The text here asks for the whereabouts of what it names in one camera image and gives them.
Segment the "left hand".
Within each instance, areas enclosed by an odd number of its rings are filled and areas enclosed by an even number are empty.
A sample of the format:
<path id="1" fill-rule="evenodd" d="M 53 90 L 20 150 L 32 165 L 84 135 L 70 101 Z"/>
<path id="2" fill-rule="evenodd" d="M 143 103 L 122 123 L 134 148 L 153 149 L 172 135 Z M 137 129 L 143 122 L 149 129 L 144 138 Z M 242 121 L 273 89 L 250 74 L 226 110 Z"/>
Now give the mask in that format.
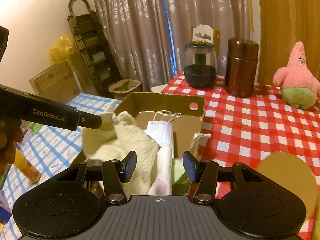
<path id="1" fill-rule="evenodd" d="M 7 116 L 1 117 L 1 176 L 7 166 L 16 159 L 16 143 L 23 141 L 22 121 Z"/>

